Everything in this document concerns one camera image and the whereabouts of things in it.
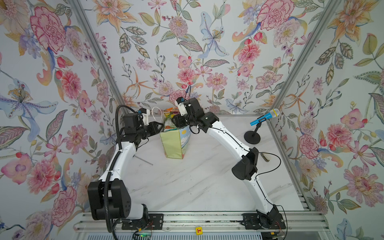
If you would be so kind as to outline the landscape print paper bag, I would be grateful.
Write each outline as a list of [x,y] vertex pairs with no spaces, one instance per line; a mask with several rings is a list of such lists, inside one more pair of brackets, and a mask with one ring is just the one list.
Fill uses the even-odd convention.
[[[155,115],[161,116],[161,123],[165,123],[164,110],[158,107],[152,108],[152,117],[156,120]],[[182,160],[188,148],[188,142],[191,137],[189,127],[178,128],[173,131],[164,131],[164,127],[160,132],[161,142],[163,144],[165,156],[169,159]]]

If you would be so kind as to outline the orange Fox's fruits packet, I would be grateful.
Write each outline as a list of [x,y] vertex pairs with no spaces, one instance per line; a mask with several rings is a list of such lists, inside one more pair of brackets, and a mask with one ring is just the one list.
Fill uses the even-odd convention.
[[178,108],[169,108],[164,110],[164,116],[165,118],[173,118],[175,115],[179,115],[180,111]]

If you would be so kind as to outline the green orange snack packet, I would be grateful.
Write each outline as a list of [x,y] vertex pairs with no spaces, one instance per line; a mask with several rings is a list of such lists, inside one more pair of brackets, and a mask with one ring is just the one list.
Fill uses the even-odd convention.
[[167,118],[164,123],[164,131],[173,131],[178,129],[178,127],[172,122],[172,118]]

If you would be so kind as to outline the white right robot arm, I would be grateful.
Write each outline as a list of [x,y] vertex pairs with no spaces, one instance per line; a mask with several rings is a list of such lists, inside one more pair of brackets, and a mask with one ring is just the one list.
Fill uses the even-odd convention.
[[196,127],[216,139],[237,161],[232,173],[244,182],[256,206],[255,213],[242,214],[241,225],[247,230],[287,230],[286,212],[281,213],[279,206],[270,200],[259,178],[267,173],[258,173],[257,163],[262,152],[237,139],[214,113],[204,112],[197,99],[179,97],[175,105],[179,114],[172,117],[172,121],[177,127]]

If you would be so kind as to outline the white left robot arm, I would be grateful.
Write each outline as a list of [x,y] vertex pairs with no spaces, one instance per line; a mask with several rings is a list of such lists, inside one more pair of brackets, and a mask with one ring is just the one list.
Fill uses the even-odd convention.
[[123,171],[136,155],[141,141],[159,134],[164,126],[159,122],[149,122],[150,110],[141,108],[135,111],[128,108],[130,113],[122,117],[124,125],[120,127],[119,112],[122,108],[126,106],[119,105],[115,112],[115,153],[99,180],[88,186],[92,217],[96,221],[104,220],[110,233],[123,220],[132,222],[137,229],[143,229],[149,224],[148,208],[133,202],[123,180]]

